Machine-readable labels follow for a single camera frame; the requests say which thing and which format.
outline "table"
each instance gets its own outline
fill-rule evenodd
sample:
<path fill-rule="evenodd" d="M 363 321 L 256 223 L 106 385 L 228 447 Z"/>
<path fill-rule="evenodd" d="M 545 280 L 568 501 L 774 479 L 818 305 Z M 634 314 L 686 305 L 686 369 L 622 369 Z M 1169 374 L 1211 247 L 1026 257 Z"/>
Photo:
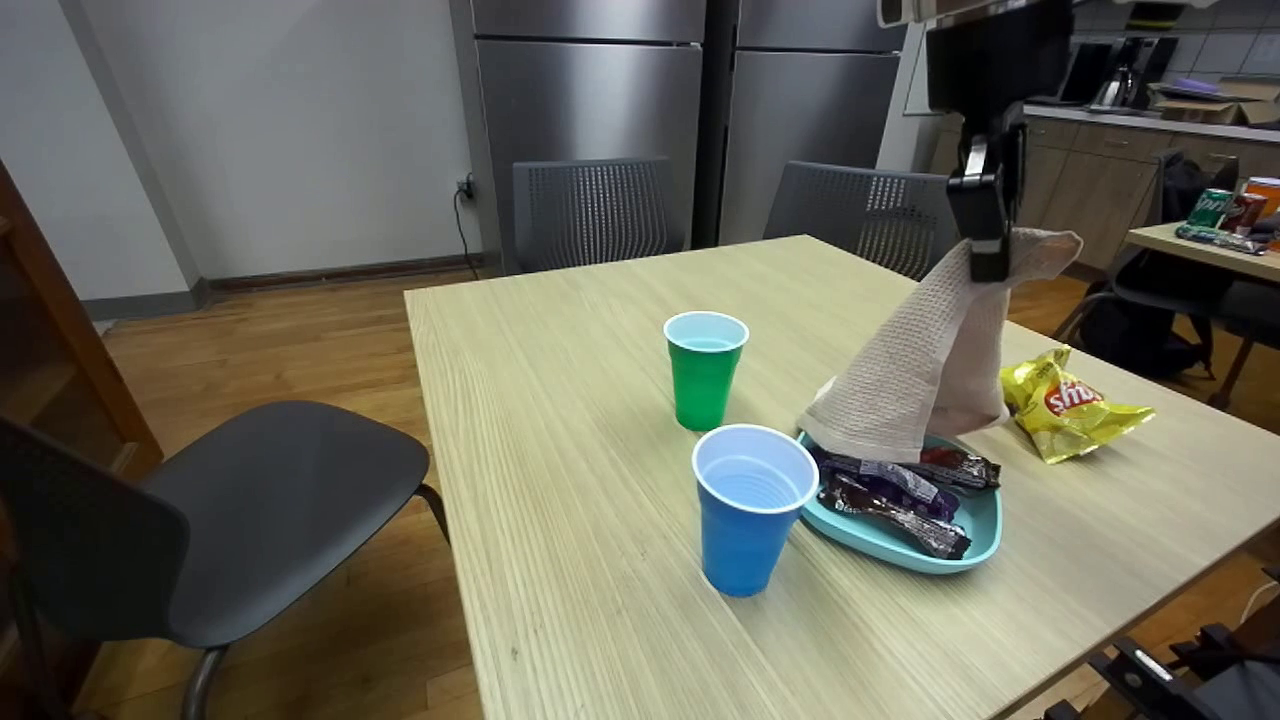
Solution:
<path fill-rule="evenodd" d="M 909 577 L 794 523 L 772 587 L 725 600 L 663 317 L 742 317 L 729 422 L 790 428 L 909 294 L 818 239 L 406 294 L 484 718 L 992 718 L 1280 517 L 1275 435 L 1076 358 L 1154 422 L 1056 469 L 974 432 L 1005 465 L 992 563 Z"/>
<path fill-rule="evenodd" d="M 1181 237 L 1172 237 L 1172 228 L 1176 223 L 1133 228 L 1129 245 L 1280 283 L 1280 251 L 1261 251 L 1261 257 L 1228 251 L 1216 245 L 1181 239 Z"/>

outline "yellow snack bag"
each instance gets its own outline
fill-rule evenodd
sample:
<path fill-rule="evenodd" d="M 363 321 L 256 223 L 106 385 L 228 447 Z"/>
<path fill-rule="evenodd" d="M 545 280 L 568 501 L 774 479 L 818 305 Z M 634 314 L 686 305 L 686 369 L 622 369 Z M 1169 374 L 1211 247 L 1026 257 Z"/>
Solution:
<path fill-rule="evenodd" d="M 1069 358 L 1069 347 L 1052 347 L 1000 374 L 1005 404 L 1031 435 L 1043 465 L 1089 456 L 1152 422 L 1152 409 L 1113 404 L 1078 377 L 1062 374 Z"/>

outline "refrigerator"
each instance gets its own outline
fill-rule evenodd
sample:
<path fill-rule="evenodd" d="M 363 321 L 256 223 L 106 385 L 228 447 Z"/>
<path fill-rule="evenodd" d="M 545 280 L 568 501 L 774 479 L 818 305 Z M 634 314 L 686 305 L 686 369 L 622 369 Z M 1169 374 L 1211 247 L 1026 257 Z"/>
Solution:
<path fill-rule="evenodd" d="M 787 161 L 877 168 L 900 70 L 900 27 L 859 0 L 735 0 L 725 163 L 701 223 L 718 239 L 765 237 Z"/>
<path fill-rule="evenodd" d="M 453 0 L 484 251 L 510 251 L 516 161 L 667 161 L 686 231 L 704 0 Z"/>
<path fill-rule="evenodd" d="M 453 0 L 484 251 L 516 161 L 659 158 L 691 245 L 765 231 L 787 161 L 877 163 L 903 32 L 868 0 Z"/>

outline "teal plate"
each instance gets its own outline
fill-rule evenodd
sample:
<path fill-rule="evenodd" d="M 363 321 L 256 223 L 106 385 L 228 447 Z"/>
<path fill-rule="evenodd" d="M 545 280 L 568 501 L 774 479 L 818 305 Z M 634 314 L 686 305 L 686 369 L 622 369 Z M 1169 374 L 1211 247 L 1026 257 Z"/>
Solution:
<path fill-rule="evenodd" d="M 970 572 L 997 556 L 1000 535 L 1005 535 L 1005 501 L 1000 501 L 1000 493 L 955 493 L 955 498 L 961 498 L 955 523 L 970 542 L 961 559 L 922 556 L 909 535 L 900 535 L 900 527 L 873 522 L 873 517 L 855 522 L 855 517 L 828 512 L 818 501 L 809 501 L 798 507 L 798 517 L 818 535 L 828 535 L 845 548 L 855 548 L 862 556 L 877 556 L 880 563 L 894 563 L 894 568 L 909 568 L 920 577 L 961 577 L 961 572 Z"/>

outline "wooden floor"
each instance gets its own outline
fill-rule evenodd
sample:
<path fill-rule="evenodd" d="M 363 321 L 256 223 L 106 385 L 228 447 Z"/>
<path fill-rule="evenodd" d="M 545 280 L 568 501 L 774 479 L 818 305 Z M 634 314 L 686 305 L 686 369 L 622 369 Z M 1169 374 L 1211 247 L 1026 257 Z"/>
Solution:
<path fill-rule="evenodd" d="M 333 402 L 427 442 L 398 294 L 455 280 L 469 277 L 458 268 L 412 268 L 220 290 L 198 314 L 114 326 L 106 353 L 162 454 L 281 398 Z M 1013 317 L 1049 334 L 1078 294 L 1078 280 L 1031 283 L 1017 294 Z M 1261 347 L 1236 391 L 1236 414 L 1271 432 L 1280 432 L 1275 377 L 1275 353 Z M 1207 387 L 1211 382 L 1183 385 L 1192 398 L 1207 398 Z M 1205 622 L 1236 622 L 1262 580 L 1261 556 L 1268 548 L 1236 552 L 1142 622 L 1134 636 L 1165 647 Z M 76 718 L 170 720 L 193 662 L 193 653 L 159 640 L 106 646 Z M 1058 695 L 1083 700 L 1096 693 L 1099 686 L 1076 671 L 1021 718 L 1040 718 Z M 433 517 L 406 507 L 298 608 L 231 647 L 211 686 L 211 718 L 481 718 L 455 572 Z"/>

